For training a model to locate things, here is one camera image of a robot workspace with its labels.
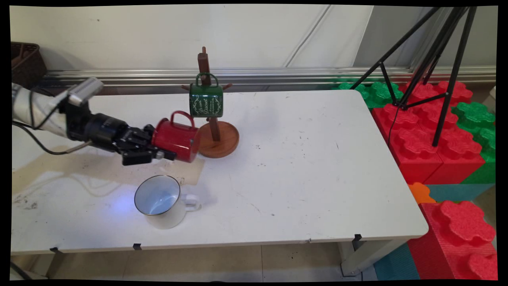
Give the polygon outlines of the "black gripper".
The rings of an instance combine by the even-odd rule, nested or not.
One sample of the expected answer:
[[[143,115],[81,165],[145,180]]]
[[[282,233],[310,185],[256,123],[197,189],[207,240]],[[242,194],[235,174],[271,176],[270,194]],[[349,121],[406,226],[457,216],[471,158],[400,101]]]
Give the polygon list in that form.
[[[122,165],[149,164],[153,159],[175,160],[176,152],[152,145],[155,127],[142,128],[102,113],[88,114],[84,119],[84,139],[90,146],[121,154]]]

